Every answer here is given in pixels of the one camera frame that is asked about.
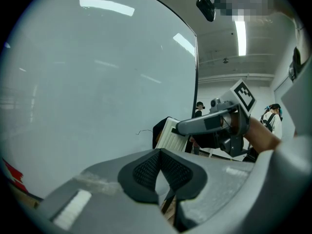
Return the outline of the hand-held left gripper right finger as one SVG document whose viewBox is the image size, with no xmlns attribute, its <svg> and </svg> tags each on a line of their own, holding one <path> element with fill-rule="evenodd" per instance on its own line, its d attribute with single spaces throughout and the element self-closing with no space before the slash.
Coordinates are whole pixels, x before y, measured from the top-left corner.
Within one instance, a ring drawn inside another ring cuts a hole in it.
<svg viewBox="0 0 312 234">
<path fill-rule="evenodd" d="M 254 203 L 244 193 L 253 164 L 161 151 L 163 173 L 175 189 L 175 226 L 162 233 L 244 233 Z"/>
</svg>

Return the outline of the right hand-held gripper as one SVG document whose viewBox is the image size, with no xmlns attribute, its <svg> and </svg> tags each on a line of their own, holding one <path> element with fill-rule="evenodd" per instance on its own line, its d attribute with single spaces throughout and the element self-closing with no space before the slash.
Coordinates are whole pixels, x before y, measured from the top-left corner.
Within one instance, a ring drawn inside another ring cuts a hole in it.
<svg viewBox="0 0 312 234">
<path fill-rule="evenodd" d="M 219 98 L 211 100 L 209 114 L 184 120 L 176 125 L 182 135 L 194 135 L 201 148 L 220 149 L 231 157 L 248 154 L 244 135 L 250 127 L 255 98 L 240 79 Z"/>
</svg>

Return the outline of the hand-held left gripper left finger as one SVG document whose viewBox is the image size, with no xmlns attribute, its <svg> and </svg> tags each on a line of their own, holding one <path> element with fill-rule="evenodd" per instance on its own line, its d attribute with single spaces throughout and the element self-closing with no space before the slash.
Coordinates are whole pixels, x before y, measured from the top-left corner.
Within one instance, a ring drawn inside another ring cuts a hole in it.
<svg viewBox="0 0 312 234">
<path fill-rule="evenodd" d="M 101 162 L 50 193 L 38 207 L 51 234 L 177 234 L 159 203 L 128 197 L 117 180 L 119 171 L 152 150 Z"/>
</svg>

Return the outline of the white eraser block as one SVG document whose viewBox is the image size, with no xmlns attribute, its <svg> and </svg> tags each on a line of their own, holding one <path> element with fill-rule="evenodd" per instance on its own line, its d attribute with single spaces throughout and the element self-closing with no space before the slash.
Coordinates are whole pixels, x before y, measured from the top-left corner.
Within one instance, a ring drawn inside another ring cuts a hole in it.
<svg viewBox="0 0 312 234">
<path fill-rule="evenodd" d="M 188 141 L 188 136 L 181 135 L 176 125 L 179 120 L 167 117 L 153 127 L 152 148 L 167 149 L 169 151 L 184 152 Z"/>
</svg>

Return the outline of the person's right forearm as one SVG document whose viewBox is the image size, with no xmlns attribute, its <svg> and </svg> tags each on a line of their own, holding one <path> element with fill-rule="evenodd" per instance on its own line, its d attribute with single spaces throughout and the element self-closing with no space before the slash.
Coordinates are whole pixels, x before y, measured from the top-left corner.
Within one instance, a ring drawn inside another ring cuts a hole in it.
<svg viewBox="0 0 312 234">
<path fill-rule="evenodd" d="M 244 137 L 258 154 L 264 151 L 275 150 L 281 143 L 281 139 L 253 117 L 250 118 L 250 126 Z"/>
</svg>

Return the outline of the whiteboard with black stand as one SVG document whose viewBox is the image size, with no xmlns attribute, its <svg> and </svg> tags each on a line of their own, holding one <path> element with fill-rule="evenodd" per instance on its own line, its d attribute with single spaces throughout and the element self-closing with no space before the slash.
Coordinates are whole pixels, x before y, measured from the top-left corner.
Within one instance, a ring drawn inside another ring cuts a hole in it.
<svg viewBox="0 0 312 234">
<path fill-rule="evenodd" d="M 159 0 L 33 0 L 0 53 L 2 158 L 45 198 L 192 116 L 197 37 Z"/>
</svg>

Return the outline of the white ceiling pipes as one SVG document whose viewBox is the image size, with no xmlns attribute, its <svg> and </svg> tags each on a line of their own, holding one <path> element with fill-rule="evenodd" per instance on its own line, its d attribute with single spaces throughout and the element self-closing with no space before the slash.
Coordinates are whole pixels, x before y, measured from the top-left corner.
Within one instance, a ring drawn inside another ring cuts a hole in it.
<svg viewBox="0 0 312 234">
<path fill-rule="evenodd" d="M 198 83 L 210 83 L 210 82 L 224 82 L 224 81 L 238 81 L 242 80 L 259 80 L 259 81 L 273 81 L 275 75 L 273 74 L 261 74 L 261 73 L 241 73 L 241 74 L 228 74 L 228 75 L 216 75 L 203 77 L 198 79 Z"/>
</svg>

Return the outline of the black hard-shell backpack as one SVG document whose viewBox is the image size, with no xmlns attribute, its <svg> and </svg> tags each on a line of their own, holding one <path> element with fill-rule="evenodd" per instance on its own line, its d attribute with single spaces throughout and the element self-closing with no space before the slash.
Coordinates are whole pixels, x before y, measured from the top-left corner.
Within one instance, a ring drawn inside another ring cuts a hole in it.
<svg viewBox="0 0 312 234">
<path fill-rule="evenodd" d="M 269 119 L 264 119 L 264 116 L 262 115 L 260 118 L 260 122 L 270 131 L 272 132 L 272 126 L 271 126 L 271 121 L 274 118 L 275 114 L 272 113 L 269 117 Z"/>
</svg>

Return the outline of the red sticker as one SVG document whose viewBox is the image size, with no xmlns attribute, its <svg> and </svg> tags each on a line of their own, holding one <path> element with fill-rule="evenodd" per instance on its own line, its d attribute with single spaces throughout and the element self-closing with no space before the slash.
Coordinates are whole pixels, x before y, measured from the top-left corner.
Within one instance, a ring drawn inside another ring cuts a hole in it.
<svg viewBox="0 0 312 234">
<path fill-rule="evenodd" d="M 18 189 L 22 190 L 23 192 L 28 192 L 26 189 L 22 179 L 23 179 L 23 173 L 14 168 L 12 165 L 10 165 L 4 158 L 2 158 L 2 164 L 3 164 L 3 172 L 5 176 L 8 178 L 8 180 L 16 186 Z"/>
</svg>

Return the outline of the ceiling light bar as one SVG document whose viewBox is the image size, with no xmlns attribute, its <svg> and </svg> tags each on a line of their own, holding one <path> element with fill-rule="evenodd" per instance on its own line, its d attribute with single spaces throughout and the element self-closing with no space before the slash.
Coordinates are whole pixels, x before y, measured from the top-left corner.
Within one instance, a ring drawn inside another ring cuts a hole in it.
<svg viewBox="0 0 312 234">
<path fill-rule="evenodd" d="M 245 56 L 247 51 L 247 35 L 246 24 L 242 18 L 238 18 L 235 21 L 237 43 L 238 43 L 238 55 Z"/>
</svg>

